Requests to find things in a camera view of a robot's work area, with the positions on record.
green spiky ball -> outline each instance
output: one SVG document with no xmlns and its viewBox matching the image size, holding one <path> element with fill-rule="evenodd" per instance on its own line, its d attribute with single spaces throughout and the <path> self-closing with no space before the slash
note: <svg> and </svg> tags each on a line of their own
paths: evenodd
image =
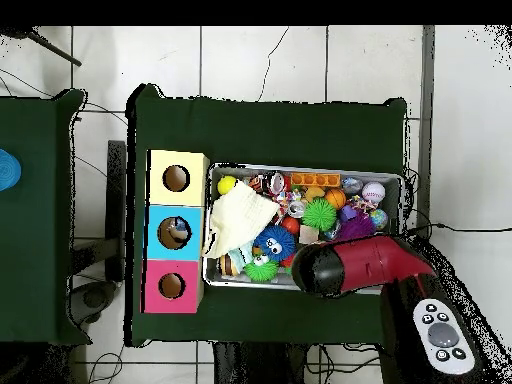
<svg viewBox="0 0 512 384">
<path fill-rule="evenodd" d="M 336 209 L 327 200 L 320 198 L 308 203 L 302 223 L 310 227 L 327 231 L 336 221 Z"/>
<path fill-rule="evenodd" d="M 258 263 L 258 256 L 255 257 L 256 263 Z M 257 265 L 254 260 L 247 264 L 244 271 L 253 281 L 268 281 L 272 280 L 277 275 L 279 264 L 275 261 L 268 261 L 264 264 Z"/>
</svg>

blue box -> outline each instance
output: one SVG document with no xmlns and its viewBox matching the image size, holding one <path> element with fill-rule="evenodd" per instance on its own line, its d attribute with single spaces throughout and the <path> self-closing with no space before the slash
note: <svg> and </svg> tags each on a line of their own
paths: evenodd
<svg viewBox="0 0 512 384">
<path fill-rule="evenodd" d="M 147 259 L 198 261 L 201 257 L 203 216 L 203 208 L 200 207 L 149 206 Z M 158 239 L 160 223 L 164 219 L 171 217 L 182 218 L 190 227 L 191 236 L 188 242 L 180 249 L 168 249 Z"/>
</svg>

blue fuzzy toy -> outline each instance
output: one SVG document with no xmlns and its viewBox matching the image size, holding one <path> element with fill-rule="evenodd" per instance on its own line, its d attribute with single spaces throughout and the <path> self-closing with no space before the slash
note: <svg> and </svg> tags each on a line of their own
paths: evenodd
<svg viewBox="0 0 512 384">
<path fill-rule="evenodd" d="M 256 240 L 254 245 L 261 247 L 273 261 L 282 261 L 295 253 L 295 239 L 293 235 L 280 225 L 272 225 L 265 228 Z"/>
</svg>

baseball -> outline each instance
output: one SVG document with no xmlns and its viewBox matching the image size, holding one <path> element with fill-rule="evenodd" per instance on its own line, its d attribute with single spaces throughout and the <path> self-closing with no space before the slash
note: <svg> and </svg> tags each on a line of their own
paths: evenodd
<svg viewBox="0 0 512 384">
<path fill-rule="evenodd" d="M 380 203 L 386 195 L 386 189 L 381 183 L 367 183 L 363 187 L 363 198 L 372 203 Z"/>
</svg>

dark green tablecloth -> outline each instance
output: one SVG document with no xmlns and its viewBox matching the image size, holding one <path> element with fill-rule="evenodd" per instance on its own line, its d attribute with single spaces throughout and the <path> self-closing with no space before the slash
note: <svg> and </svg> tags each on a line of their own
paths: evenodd
<svg viewBox="0 0 512 384">
<path fill-rule="evenodd" d="M 405 112 L 403 99 L 386 105 L 244 103 L 166 99 L 155 86 L 140 86 L 127 104 L 129 167 L 136 163 L 135 174 L 128 175 L 127 244 L 134 243 L 127 257 L 134 261 L 133 269 L 128 263 L 127 278 L 135 277 L 128 281 L 126 336 L 135 341 L 381 342 L 379 297 L 366 294 L 326 300 L 300 292 L 206 286 L 197 314 L 141 314 L 145 153 L 190 151 L 211 162 L 401 174 Z"/>
<path fill-rule="evenodd" d="M 21 163 L 0 192 L 0 341 L 81 344 L 67 316 L 70 264 L 70 122 L 84 93 L 0 98 L 0 148 Z"/>
</svg>

